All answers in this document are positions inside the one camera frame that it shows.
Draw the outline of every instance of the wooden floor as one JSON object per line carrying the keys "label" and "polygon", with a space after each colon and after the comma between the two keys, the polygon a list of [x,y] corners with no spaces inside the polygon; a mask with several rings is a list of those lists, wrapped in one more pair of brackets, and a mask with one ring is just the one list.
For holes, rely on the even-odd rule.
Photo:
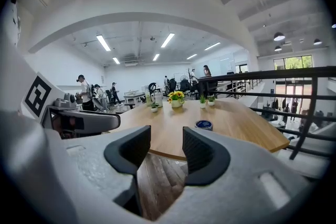
{"label": "wooden floor", "polygon": [[147,154],[137,179],[143,218],[156,220],[183,191],[186,162]]}

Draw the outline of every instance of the small green plant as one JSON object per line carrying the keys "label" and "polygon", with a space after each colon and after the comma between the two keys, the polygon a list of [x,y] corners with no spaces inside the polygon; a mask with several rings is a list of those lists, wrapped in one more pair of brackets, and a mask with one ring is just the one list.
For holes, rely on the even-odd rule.
{"label": "small green plant", "polygon": [[199,102],[201,104],[204,104],[205,103],[205,97],[204,97],[204,94],[201,94],[201,96],[199,97]]}
{"label": "small green plant", "polygon": [[208,96],[208,100],[209,100],[209,102],[215,102],[215,96],[214,95],[210,95],[210,96]]}
{"label": "small green plant", "polygon": [[151,104],[151,108],[153,108],[153,109],[157,108],[158,106],[159,106],[159,105],[156,104],[155,102],[153,102],[153,103]]}

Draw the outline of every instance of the person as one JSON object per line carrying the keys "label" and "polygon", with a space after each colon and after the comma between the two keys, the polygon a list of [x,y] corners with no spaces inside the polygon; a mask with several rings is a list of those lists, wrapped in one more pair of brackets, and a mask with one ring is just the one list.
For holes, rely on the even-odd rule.
{"label": "person", "polygon": [[195,68],[191,70],[191,73],[190,73],[190,77],[191,77],[191,81],[193,82],[193,86],[195,86],[197,83],[198,83],[198,80],[195,76]]}
{"label": "person", "polygon": [[211,77],[211,72],[210,72],[210,69],[207,65],[203,66],[204,68],[204,74],[206,77]]}
{"label": "person", "polygon": [[99,98],[100,103],[104,108],[104,112],[107,112],[107,94],[104,89],[100,88],[98,84],[94,85],[95,89],[97,90],[97,98]]}
{"label": "person", "polygon": [[[289,112],[289,103],[286,105],[286,107],[284,108],[284,112]],[[287,123],[287,116],[284,116],[283,117],[283,119],[282,119],[282,121],[285,123],[285,125],[286,125],[286,123]]]}
{"label": "person", "polygon": [[[308,114],[308,110],[302,110],[302,115],[307,115]],[[307,119],[301,119],[300,121],[300,126],[299,126],[299,132],[302,132],[303,131],[303,128],[305,126],[305,123],[306,123]]]}
{"label": "person", "polygon": [[114,103],[114,105],[116,105],[117,104],[116,100],[117,100],[119,105],[121,105],[121,102],[120,102],[120,100],[118,98],[118,95],[117,95],[117,92],[119,92],[119,91],[117,91],[115,88],[116,88],[116,83],[114,82],[114,83],[112,83],[112,90],[111,90],[112,95],[113,95],[113,103]]}
{"label": "person", "polygon": [[77,82],[81,83],[82,92],[79,94],[79,96],[83,98],[83,110],[94,111],[95,106],[93,105],[92,97],[90,95],[90,83],[83,75],[78,76]]}
{"label": "person", "polygon": [[169,79],[167,76],[164,76],[164,86],[166,88],[166,93],[169,93]]}
{"label": "person", "polygon": [[297,98],[295,98],[295,101],[293,102],[293,104],[292,104],[292,109],[291,109],[291,113],[296,113],[296,111],[297,111],[297,109],[298,109],[298,99]]}

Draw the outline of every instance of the black pants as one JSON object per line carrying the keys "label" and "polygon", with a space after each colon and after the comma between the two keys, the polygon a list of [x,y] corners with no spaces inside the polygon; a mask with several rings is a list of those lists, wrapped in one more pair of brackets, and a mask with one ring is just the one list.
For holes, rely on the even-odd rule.
{"label": "black pants", "polygon": [[89,102],[83,103],[82,104],[83,110],[88,110],[88,111],[94,111],[94,105],[93,101],[90,100]]}
{"label": "black pants", "polygon": [[113,103],[116,104],[116,100],[118,101],[119,104],[121,104],[118,95],[116,93],[113,94]]}

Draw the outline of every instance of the tree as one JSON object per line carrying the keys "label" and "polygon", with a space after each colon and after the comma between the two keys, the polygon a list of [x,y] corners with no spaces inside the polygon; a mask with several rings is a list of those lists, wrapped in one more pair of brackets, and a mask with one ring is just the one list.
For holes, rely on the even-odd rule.
{"label": "tree", "polygon": [[313,67],[311,55],[302,56],[302,63],[303,63],[303,68]]}
{"label": "tree", "polygon": [[302,68],[302,58],[301,57],[286,58],[285,67],[286,69]]}

